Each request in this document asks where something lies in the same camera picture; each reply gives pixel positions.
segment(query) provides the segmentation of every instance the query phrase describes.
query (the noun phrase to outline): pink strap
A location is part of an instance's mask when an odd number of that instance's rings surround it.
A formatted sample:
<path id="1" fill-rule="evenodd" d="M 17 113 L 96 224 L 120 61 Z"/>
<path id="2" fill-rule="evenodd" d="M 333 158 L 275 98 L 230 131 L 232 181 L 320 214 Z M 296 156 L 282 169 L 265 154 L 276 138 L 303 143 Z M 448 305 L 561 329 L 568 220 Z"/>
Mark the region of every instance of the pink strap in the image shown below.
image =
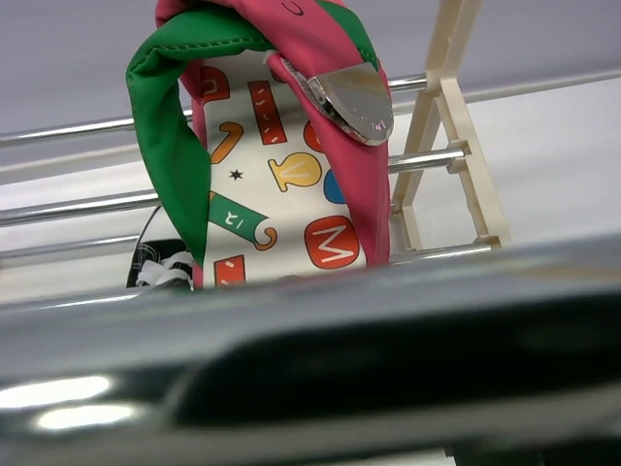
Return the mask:
<path id="1" fill-rule="evenodd" d="M 234 8 L 276 47 L 278 53 L 269 57 L 268 66 L 291 86 L 309 115 L 349 207 L 368 265 L 388 263 L 388 144 L 372 148 L 343 133 L 314 107 L 281 61 L 286 57 L 307 78 L 360 64 L 362 58 L 349 36 L 315 0 L 206 1 Z M 343 4 L 339 0 L 331 1 Z M 200 0 L 158 0 L 158 26 L 198 3 Z M 195 101 L 202 97 L 199 69 L 200 64 L 193 63 L 182 77 Z M 381 75 L 387 87 L 384 73 Z"/>

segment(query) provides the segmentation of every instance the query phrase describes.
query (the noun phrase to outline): ceiling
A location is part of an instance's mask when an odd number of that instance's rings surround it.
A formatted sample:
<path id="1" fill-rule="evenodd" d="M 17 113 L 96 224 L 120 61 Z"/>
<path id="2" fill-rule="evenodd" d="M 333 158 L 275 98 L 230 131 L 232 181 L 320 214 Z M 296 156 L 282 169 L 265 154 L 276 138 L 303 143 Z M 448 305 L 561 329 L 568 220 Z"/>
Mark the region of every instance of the ceiling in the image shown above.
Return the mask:
<path id="1" fill-rule="evenodd" d="M 124 70 L 155 0 L 4 1 L 0 133 L 129 114 Z M 422 71 L 437 0 L 349 0 L 390 77 Z M 466 90 L 621 69 L 619 0 L 486 0 Z"/>

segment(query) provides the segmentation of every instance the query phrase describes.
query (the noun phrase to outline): beige plastic frame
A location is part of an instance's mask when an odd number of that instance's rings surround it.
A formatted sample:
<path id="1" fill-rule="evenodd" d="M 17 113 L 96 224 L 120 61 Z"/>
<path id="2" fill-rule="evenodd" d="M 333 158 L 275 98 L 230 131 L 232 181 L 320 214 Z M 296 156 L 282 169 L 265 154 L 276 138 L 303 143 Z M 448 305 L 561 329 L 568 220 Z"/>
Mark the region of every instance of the beige plastic frame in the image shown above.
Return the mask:
<path id="1" fill-rule="evenodd" d="M 475 242 L 503 248 L 510 242 L 507 220 L 457 81 L 480 4 L 481 0 L 441 0 L 425 62 L 427 88 L 416 97 L 405 153 L 431 150 L 442 123 L 448 147 L 464 151 L 448 173 L 459 175 Z M 413 206 L 423 174 L 424 170 L 400 173 L 393 194 L 393 224 L 403 228 L 408 250 L 423 249 Z"/>

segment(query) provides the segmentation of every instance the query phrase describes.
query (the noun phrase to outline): green strap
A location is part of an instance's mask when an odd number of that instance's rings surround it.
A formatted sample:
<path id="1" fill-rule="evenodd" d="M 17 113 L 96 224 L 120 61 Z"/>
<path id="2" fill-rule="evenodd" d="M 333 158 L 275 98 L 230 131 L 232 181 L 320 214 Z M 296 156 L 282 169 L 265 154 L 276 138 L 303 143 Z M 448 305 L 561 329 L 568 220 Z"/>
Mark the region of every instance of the green strap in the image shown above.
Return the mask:
<path id="1" fill-rule="evenodd" d="M 349 35 L 363 60 L 377 68 L 375 51 L 358 17 L 331 2 L 318 3 Z M 207 242 L 211 163 L 183 115 L 178 79 L 193 60 L 273 48 L 233 9 L 206 4 L 173 17 L 155 31 L 127 69 L 136 136 L 148 175 L 200 266 Z"/>

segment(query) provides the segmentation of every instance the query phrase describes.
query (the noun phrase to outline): black star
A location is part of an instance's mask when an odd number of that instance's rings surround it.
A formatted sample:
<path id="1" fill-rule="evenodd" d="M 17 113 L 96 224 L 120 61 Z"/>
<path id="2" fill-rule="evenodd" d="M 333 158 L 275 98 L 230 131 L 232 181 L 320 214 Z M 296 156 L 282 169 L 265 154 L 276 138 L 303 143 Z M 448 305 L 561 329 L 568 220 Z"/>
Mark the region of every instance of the black star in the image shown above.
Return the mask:
<path id="1" fill-rule="evenodd" d="M 236 170 L 234 172 L 230 172 L 231 175 L 229 176 L 229 178 L 232 178 L 234 181 L 240 180 L 242 178 L 243 173 L 240 173 L 239 170 Z"/>

